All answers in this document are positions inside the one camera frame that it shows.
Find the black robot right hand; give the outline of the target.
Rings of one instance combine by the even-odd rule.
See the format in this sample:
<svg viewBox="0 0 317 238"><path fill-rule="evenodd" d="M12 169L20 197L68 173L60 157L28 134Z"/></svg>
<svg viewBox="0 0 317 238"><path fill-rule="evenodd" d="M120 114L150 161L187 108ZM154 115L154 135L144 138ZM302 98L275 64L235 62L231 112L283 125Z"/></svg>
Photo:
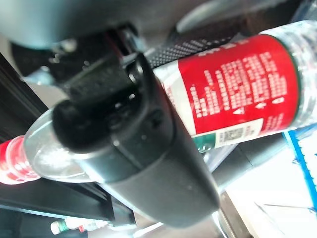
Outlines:
<svg viewBox="0 0 317 238"><path fill-rule="evenodd" d="M211 176L155 78L154 58L196 40L201 50L227 43L241 14L208 14L193 0L3 0L0 32L23 75L49 68L67 99L50 112L44 160L83 169L84 178L43 176L1 190L4 206L111 221L86 194L99 184L140 213L173 227L197 223L219 208Z"/></svg>

